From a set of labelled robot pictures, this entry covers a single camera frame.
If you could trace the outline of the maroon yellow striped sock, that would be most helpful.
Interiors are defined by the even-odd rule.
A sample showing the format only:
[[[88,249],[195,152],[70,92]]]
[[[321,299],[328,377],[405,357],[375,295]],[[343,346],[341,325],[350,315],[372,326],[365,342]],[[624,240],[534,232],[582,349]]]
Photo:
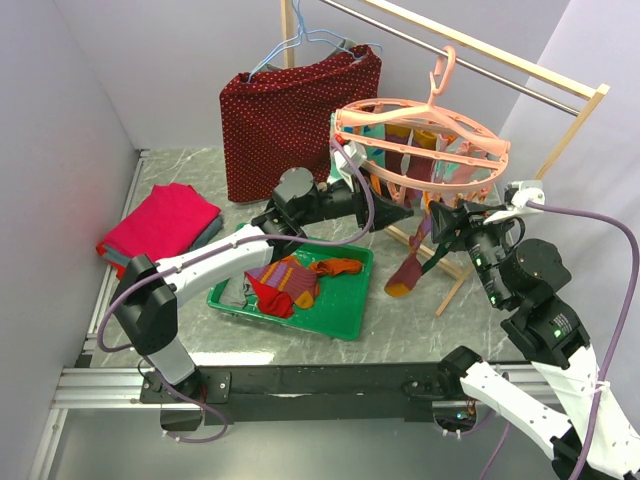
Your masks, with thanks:
[[[417,227],[416,233],[409,237],[409,255],[402,262],[398,270],[387,281],[385,293],[393,298],[404,297],[409,294],[422,277],[422,264],[417,258],[418,248],[429,234],[432,226],[431,216],[424,214]]]

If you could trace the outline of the pink round clip hanger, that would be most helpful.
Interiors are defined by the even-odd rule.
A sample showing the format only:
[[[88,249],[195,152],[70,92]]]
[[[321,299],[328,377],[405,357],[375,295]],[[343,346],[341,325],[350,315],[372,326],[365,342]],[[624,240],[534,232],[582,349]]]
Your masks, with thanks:
[[[492,163],[498,159],[495,155],[489,154],[478,147],[469,145],[463,139],[454,139],[450,135],[442,135],[432,131],[384,126],[382,124],[360,127],[357,131],[366,137],[386,140],[401,146],[425,148],[435,150],[439,153],[458,154],[464,157],[470,157],[479,161],[481,164],[489,162]],[[332,133],[332,131],[331,134],[343,145],[349,142],[349,140],[339,137]],[[371,160],[375,164],[392,173],[406,175],[413,179],[426,180],[434,183],[465,184],[467,182],[483,181],[490,175],[489,170],[483,167],[474,169],[463,165],[456,165],[454,163],[437,161],[433,158],[400,154],[382,148],[369,146],[364,146],[364,148],[367,156],[366,161]],[[360,167],[368,173],[369,181],[373,190],[380,195],[388,196],[392,200],[386,181],[380,181],[379,183],[373,182],[369,171],[364,166],[365,162]],[[407,189],[404,201],[392,201],[398,204],[403,204],[416,197],[423,200],[421,192],[414,189]],[[451,203],[457,199],[455,199],[451,193],[445,193],[439,200]]]

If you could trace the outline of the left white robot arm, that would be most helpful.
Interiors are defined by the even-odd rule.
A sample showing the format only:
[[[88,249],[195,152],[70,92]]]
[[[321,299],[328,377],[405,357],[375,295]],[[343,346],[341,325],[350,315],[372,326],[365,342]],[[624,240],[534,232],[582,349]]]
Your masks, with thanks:
[[[192,297],[250,269],[264,267],[310,243],[304,226],[353,216],[356,239],[405,218],[412,210],[376,193],[356,173],[324,189],[310,171],[286,171],[263,213],[231,235],[187,254],[152,261],[133,258],[106,311],[127,335],[130,347],[155,368],[176,401],[198,396],[198,368],[178,337],[178,312]]]

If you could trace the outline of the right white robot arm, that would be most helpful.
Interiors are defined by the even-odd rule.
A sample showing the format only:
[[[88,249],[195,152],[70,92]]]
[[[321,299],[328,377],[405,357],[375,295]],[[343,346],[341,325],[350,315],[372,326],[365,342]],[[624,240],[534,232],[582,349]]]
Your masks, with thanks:
[[[432,241],[465,251],[490,304],[509,312],[501,327],[544,378],[562,409],[555,411],[503,378],[473,350],[459,346],[440,361],[438,386],[449,398],[479,400],[529,437],[560,479],[634,479],[639,434],[609,384],[612,357],[596,358],[575,310],[558,291],[571,280],[556,246],[505,234],[522,216],[505,206],[433,201]]]

